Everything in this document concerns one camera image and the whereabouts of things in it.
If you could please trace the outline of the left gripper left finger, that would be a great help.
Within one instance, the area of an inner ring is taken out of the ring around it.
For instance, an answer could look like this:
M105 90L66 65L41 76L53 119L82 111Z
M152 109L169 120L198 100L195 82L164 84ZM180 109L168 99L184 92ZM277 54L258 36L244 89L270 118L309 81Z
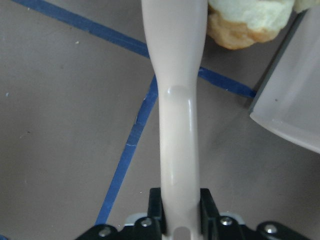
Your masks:
M162 240L166 232L166 218L163 209L161 189L149 191L147 215L135 221L133 226L134 240Z

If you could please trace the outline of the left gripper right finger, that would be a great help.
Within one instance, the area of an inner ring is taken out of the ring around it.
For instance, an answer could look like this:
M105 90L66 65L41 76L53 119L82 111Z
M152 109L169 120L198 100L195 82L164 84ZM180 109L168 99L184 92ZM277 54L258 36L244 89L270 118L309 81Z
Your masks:
M207 188L200 189L200 221L204 240L246 240L243 224L232 213L220 214Z

